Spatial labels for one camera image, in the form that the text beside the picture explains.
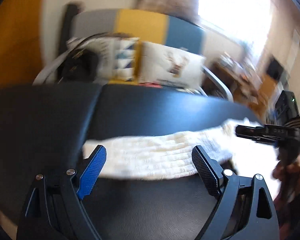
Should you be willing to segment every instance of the black device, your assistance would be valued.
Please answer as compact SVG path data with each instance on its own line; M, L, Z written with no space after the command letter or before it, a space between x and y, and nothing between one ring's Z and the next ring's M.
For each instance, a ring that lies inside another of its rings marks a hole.
M75 49L58 67L61 70L60 80L93 82L97 76L99 61L97 53L89 49Z
M106 150L99 145L76 170L38 174L23 206L17 240L100 240L81 200L90 193L105 160ZM197 240L279 239L274 205L260 174L247 178L223 170L201 146L193 148L192 160L209 194L218 200ZM241 218L234 233L223 238L241 195L246 196Z
M277 122L280 125L266 124L264 127L238 125L236 136L251 139L258 143L280 147L280 161L283 166L293 163L300 154L300 115L293 92L282 91L276 104ZM281 200L287 202L293 193L298 174L286 172L286 180L281 183Z

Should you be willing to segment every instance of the patterned pillow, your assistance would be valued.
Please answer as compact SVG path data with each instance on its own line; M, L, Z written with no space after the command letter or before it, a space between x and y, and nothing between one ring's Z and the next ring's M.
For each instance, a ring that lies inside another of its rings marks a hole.
M136 65L136 46L139 38L119 39L115 51L115 78L132 81Z
M100 37L87 41L82 48L90 49L101 56L97 77L102 79L133 80L135 47L139 38ZM73 49L83 39L72 39L68 48Z
M173 83L197 89L202 84L205 57L161 44L144 42L139 83Z

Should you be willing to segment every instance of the black bag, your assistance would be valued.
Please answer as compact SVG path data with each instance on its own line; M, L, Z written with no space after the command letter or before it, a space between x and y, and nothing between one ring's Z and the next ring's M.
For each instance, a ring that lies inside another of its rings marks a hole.
M62 82L93 82L99 64L98 54L88 49L74 49L59 66Z
M85 38L69 54L63 63L58 67L59 82L63 81L81 81L93 82L97 75L100 56L88 49L80 49L85 42L100 37L130 38L125 33L98 33Z

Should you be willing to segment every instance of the blue panel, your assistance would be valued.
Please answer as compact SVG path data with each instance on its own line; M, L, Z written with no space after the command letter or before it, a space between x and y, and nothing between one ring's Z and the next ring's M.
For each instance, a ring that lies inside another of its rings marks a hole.
M204 30L184 20L169 16L166 46L185 48L195 54L202 54Z

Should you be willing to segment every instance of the orange wall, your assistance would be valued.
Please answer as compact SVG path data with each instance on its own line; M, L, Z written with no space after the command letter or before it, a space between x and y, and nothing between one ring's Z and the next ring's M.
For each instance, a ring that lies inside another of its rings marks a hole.
M42 68L41 0L4 0L0 5L0 88L31 83Z

